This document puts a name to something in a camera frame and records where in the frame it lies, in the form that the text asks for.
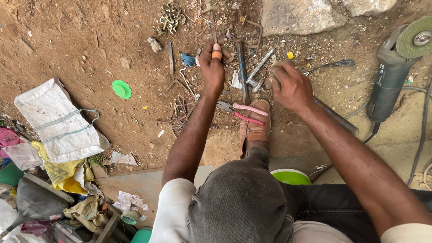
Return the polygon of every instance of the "man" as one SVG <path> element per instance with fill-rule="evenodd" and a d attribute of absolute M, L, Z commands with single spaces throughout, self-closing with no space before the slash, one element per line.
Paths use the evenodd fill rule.
<path fill-rule="evenodd" d="M 278 182 L 268 172 L 270 116 L 247 111 L 264 126 L 242 121 L 244 158 L 214 170 L 197 190 L 194 177 L 223 91 L 221 59 L 227 56 L 211 40 L 200 55 L 204 90 L 166 161 L 150 242 L 432 242 L 432 194 L 409 190 L 377 154 L 315 105 L 309 79 L 288 61 L 270 69 L 274 99 L 303 119 L 346 185 Z M 270 113 L 263 99 L 250 106 Z"/>

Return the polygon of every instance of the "man's right hand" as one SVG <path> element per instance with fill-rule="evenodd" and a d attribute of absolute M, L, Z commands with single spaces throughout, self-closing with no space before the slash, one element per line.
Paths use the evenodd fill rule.
<path fill-rule="evenodd" d="M 315 106 L 310 80 L 292 61 L 277 62 L 270 72 L 274 74 L 271 77 L 273 96 L 279 104 L 297 114 Z"/>

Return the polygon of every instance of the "yellow plastic bag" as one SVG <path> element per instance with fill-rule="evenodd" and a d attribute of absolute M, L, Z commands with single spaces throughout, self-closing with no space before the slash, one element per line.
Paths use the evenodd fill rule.
<path fill-rule="evenodd" d="M 73 177 L 78 168 L 84 167 L 84 182 L 94 180 L 94 175 L 90 168 L 85 166 L 84 160 L 74 160 L 67 163 L 52 163 L 49 162 L 49 157 L 45 146 L 41 142 L 33 141 L 32 145 L 36 148 L 39 156 L 44 161 L 45 169 L 47 170 L 48 176 L 53 183 L 53 186 L 57 190 L 64 190 L 66 192 L 87 194 L 87 191 L 81 187 L 80 183 L 76 181 Z"/>

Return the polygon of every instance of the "white shirt sleeve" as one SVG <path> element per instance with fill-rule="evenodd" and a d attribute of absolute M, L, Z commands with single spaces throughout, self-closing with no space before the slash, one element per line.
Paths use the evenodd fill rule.
<path fill-rule="evenodd" d="M 158 209 L 149 243 L 188 243 L 187 206 L 196 188 L 178 178 L 165 184 L 159 194 Z"/>
<path fill-rule="evenodd" d="M 432 225 L 401 224 L 386 230 L 381 243 L 423 243 L 432 242 Z"/>

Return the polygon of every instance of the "brown soil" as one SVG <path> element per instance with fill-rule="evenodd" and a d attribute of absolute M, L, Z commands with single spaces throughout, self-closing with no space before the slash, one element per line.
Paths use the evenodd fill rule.
<path fill-rule="evenodd" d="M 234 37 L 242 36 L 256 40 L 258 29 L 251 25 L 242 28 L 239 17 L 247 14 L 249 19 L 260 22 L 262 3 L 257 0 L 239 0 L 240 10 L 233 10 L 233 2 L 214 2 L 218 6 L 215 22 L 219 19 L 222 21 L 222 24 L 216 26 L 219 34 L 225 37 L 224 30 L 230 29 Z M 187 52 L 194 56 L 200 44 L 209 37 L 209 26 L 205 21 L 199 23 L 190 19 L 187 19 L 187 24 L 180 25 L 174 35 L 157 37 L 152 27 L 158 26 L 156 20 L 159 19 L 158 12 L 161 11 L 160 6 L 163 3 L 166 1 L 41 0 L 39 7 L 38 4 L 35 6 L 34 1 L 0 0 L 0 115 L 6 113 L 30 128 L 13 105 L 15 97 L 50 78 L 57 77 L 79 107 L 100 111 L 101 117 L 95 122 L 95 126 L 112 144 L 120 148 L 120 152 L 133 151 L 138 155 L 141 165 L 134 168 L 135 170 L 163 167 L 175 137 L 166 124 L 157 123 L 156 120 L 167 119 L 172 111 L 172 104 L 178 97 L 187 98 L 188 102 L 193 101 L 193 98 L 177 84 L 165 95 L 159 96 L 159 93 L 165 90 L 173 79 L 183 82 L 179 74 L 183 64 L 178 54 Z M 174 5 L 181 6 L 186 14 L 193 18 L 197 9 L 188 9 L 190 3 L 191 0 L 183 0 L 175 1 Z M 275 54 L 278 60 L 285 59 L 286 53 L 292 51 L 295 54 L 293 61 L 297 65 L 309 64 L 308 70 L 343 58 L 353 59 L 356 63 L 354 71 L 348 67 L 332 67 L 310 76 L 315 95 L 344 116 L 368 99 L 378 65 L 378 48 L 389 37 L 391 31 L 427 15 L 432 15 L 432 5 L 428 0 L 399 1 L 391 11 L 380 16 L 351 18 L 344 27 L 332 31 L 309 36 L 263 38 L 256 56 L 251 52 L 253 49 L 245 48 L 248 71 L 251 71 L 273 46 L 276 47 Z M 97 32 L 98 46 L 95 43 L 94 32 Z M 151 50 L 146 42 L 149 36 L 156 37 L 164 46 L 162 52 L 155 54 Z M 33 49 L 32 54 L 20 44 L 20 38 Z M 226 46 L 236 54 L 232 38 L 226 40 Z M 168 42 L 173 44 L 174 75 L 169 74 Z M 315 59 L 306 61 L 309 56 L 315 56 Z M 121 66 L 121 58 L 131 61 L 130 69 Z M 270 66 L 270 59 L 265 64 L 266 70 Z M 426 55 L 414 65 L 411 70 L 415 80 L 412 86 L 427 85 L 426 78 L 431 77 L 431 61 L 431 55 Z M 226 72 L 226 90 L 229 93 L 221 96 L 221 100 L 230 103 L 241 102 L 241 91 L 230 87 L 232 73 L 237 68 L 236 64 L 238 65 L 236 57 L 232 63 Z M 113 76 L 108 74 L 107 70 L 113 73 Z M 185 73 L 189 80 L 194 78 L 191 81 L 192 89 L 199 93 L 202 90 L 199 68 L 188 68 Z M 267 75 L 268 72 L 259 72 L 257 77 L 265 78 Z M 115 79 L 124 80 L 129 84 L 132 89 L 130 99 L 121 99 L 114 94 L 111 83 Z M 260 98 L 270 100 L 272 104 L 273 133 L 281 133 L 283 128 L 290 129 L 293 124 L 302 125 L 302 121 L 295 114 L 273 101 L 270 91 L 259 94 Z M 385 138 L 378 137 L 377 141 L 405 139 L 406 135 L 400 135 L 398 132 L 399 129 L 404 129 L 403 126 L 393 126 L 407 122 L 404 119 L 410 117 L 405 115 L 410 111 L 403 109 L 404 102 L 401 103 L 400 110 L 395 111 L 397 123 L 388 122 L 387 128 L 383 129 L 384 132 L 387 131 L 385 135 L 383 133 Z M 416 108 L 421 110 L 421 104 L 417 104 Z M 354 116 L 350 121 L 360 128 L 360 139 L 368 136 L 371 125 L 364 112 Z M 213 124 L 220 129 L 210 130 L 209 148 L 203 156 L 203 163 L 220 165 L 224 160 L 235 158 L 237 154 L 236 143 L 240 122 L 218 109 Z M 165 133 L 158 138 L 157 135 L 162 129 Z M 286 135 L 278 134 L 276 137 L 292 141 L 300 134 L 301 131 L 286 132 Z M 418 139 L 417 135 L 413 135 L 412 139 Z M 316 143 L 313 139 L 306 140 L 306 145 Z M 221 147 L 218 143 L 221 141 L 229 141 L 227 144 L 230 146 L 222 146 L 222 152 L 218 153 L 218 148 Z M 155 145 L 153 149 L 149 146 L 150 142 Z M 304 148 L 292 147 L 290 151 L 306 152 Z M 110 173 L 113 175 L 128 170 L 126 166 L 118 165 L 112 168 Z"/>

